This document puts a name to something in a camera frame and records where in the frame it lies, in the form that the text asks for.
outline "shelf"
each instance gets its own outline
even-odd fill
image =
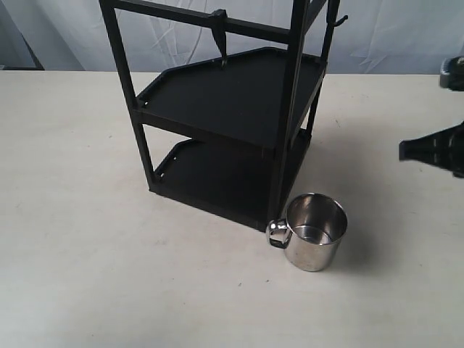
[[[139,96],[140,121],[204,142],[273,158],[286,51],[263,48],[164,71]],[[326,71],[304,55],[290,139],[299,130]]]
[[[281,206],[305,158],[310,137],[298,132],[287,158]],[[264,231],[272,162],[187,140],[176,144],[154,171],[153,191],[162,196]]]

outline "cup rim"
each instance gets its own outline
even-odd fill
[[[323,198],[327,198],[327,199],[330,199],[333,203],[335,203],[335,205],[343,212],[345,218],[347,219],[347,227],[345,228],[345,231],[343,231],[343,233],[341,234],[340,237],[338,237],[337,239],[335,239],[334,241],[330,242],[330,243],[312,243],[311,241],[307,241],[305,239],[303,239],[298,233],[296,233],[295,231],[293,231],[293,228],[291,228],[290,224],[289,224],[289,217],[287,216],[288,215],[288,211],[289,211],[289,206],[291,203],[293,203],[293,201],[296,201],[298,198],[302,198],[302,197],[316,197],[316,196],[319,196],[319,197],[323,197]],[[321,246],[324,246],[324,245],[332,245],[332,244],[335,244],[335,243],[339,243],[341,241],[341,239],[344,237],[345,234],[347,234],[347,229],[348,229],[348,215],[347,215],[347,212],[345,212],[345,209],[343,209],[343,207],[341,206],[340,203],[338,203],[335,199],[333,199],[332,197],[329,197],[327,196],[326,194],[318,194],[316,192],[307,192],[305,194],[299,194],[298,196],[295,196],[290,202],[289,204],[287,205],[286,209],[285,209],[285,221],[286,221],[286,224],[287,224],[287,228],[295,235],[297,236],[298,238],[300,238],[302,241],[305,241],[306,243],[310,243],[310,244],[313,244],[313,245],[321,245]]]

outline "shelf leg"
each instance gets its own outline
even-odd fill
[[[136,136],[138,152],[140,153],[142,165],[144,166],[146,182],[148,183],[149,190],[153,191],[154,190],[153,164],[152,164],[152,157],[150,156],[150,150],[148,148],[148,143],[146,142],[144,125],[132,120],[132,127],[133,127],[133,132]]]
[[[316,110],[318,108],[318,104],[319,104],[319,96],[320,96],[320,90],[322,89],[322,83],[320,84],[319,86],[319,89],[318,91],[316,92],[316,95],[311,103],[311,107],[310,107],[310,113],[309,115],[307,116],[307,124],[306,124],[306,134],[308,136],[311,136],[312,134],[312,127],[314,126],[314,119],[315,119],[315,116],[316,116]]]
[[[278,121],[277,145],[273,161],[268,203],[268,220],[278,218],[282,204],[282,183],[285,171],[289,138],[289,122],[293,113],[299,68],[305,43],[305,23],[309,0],[294,0],[291,12],[289,46],[283,75],[283,93]]]
[[[338,14],[339,7],[340,7],[340,0],[328,0],[327,17],[326,17],[326,22],[327,22],[326,34],[324,35],[324,43],[322,46],[322,52],[320,54],[320,58],[324,62],[327,62],[328,53],[330,52],[330,49],[331,49],[332,38],[334,36],[334,29],[336,25],[336,16]],[[315,98],[311,104],[310,114],[308,116],[307,125],[306,125],[306,134],[308,136],[310,136],[312,133],[312,127],[314,125],[316,110],[319,104],[319,96],[320,96],[321,89],[322,89],[322,84],[319,86],[318,92],[316,93]]]
[[[100,0],[100,8],[101,13],[103,14],[104,23],[107,26],[108,39],[111,43],[111,50],[115,58],[117,73],[121,81],[121,86],[123,87],[124,98],[128,106],[130,121],[132,122],[133,132],[136,136],[142,165],[144,166],[146,181],[148,182],[148,186],[151,191],[154,188],[153,164],[148,144],[146,143],[144,126],[136,121],[135,113],[138,107],[136,92],[133,89],[131,71],[129,70],[127,57],[125,55],[119,25],[117,24],[115,8],[113,7],[112,1],[107,0]]]

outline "white fabric backdrop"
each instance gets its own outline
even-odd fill
[[[114,70],[97,0],[0,0],[47,70]],[[292,0],[156,0],[230,17],[289,26]],[[463,0],[341,0],[330,56],[332,73],[436,73],[441,61],[464,54]],[[130,67],[161,71],[219,52],[208,29],[118,13]],[[307,35],[305,51],[319,53],[325,10]],[[228,35],[228,53],[267,46]]]

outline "mug handle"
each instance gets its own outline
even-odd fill
[[[285,249],[287,247],[286,241],[278,241],[277,239],[272,239],[271,236],[277,232],[277,231],[282,231],[282,230],[287,230],[287,220],[286,219],[280,219],[280,220],[272,220],[267,228],[266,228],[266,238],[268,239],[268,243],[272,245],[273,247],[279,248],[279,249]]]

